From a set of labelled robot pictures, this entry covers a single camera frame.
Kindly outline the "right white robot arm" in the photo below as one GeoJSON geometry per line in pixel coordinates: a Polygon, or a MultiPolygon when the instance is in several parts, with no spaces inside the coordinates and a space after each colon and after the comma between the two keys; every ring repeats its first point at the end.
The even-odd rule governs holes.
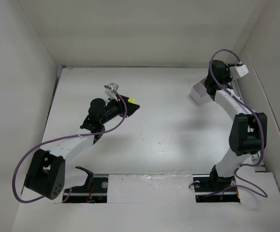
{"type": "Polygon", "coordinates": [[[267,115],[250,109],[234,92],[230,83],[232,71],[242,77],[247,73],[245,65],[228,65],[212,60],[205,80],[205,88],[211,99],[223,108],[233,124],[229,135],[229,149],[222,160],[213,166],[208,186],[214,194],[227,191],[235,174],[244,161],[253,154],[263,154],[267,139],[267,115]]]}

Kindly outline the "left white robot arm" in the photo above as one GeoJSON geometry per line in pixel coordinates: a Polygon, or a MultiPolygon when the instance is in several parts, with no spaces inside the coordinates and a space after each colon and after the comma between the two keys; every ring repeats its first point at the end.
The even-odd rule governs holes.
{"type": "Polygon", "coordinates": [[[79,136],[68,138],[50,150],[35,151],[24,186],[50,200],[57,198],[65,189],[78,187],[81,191],[89,191],[93,185],[93,172],[76,166],[79,171],[77,174],[68,173],[67,163],[100,140],[105,132],[105,123],[117,116],[129,117],[139,108],[128,97],[109,102],[101,98],[94,99],[80,126],[79,136]]]}

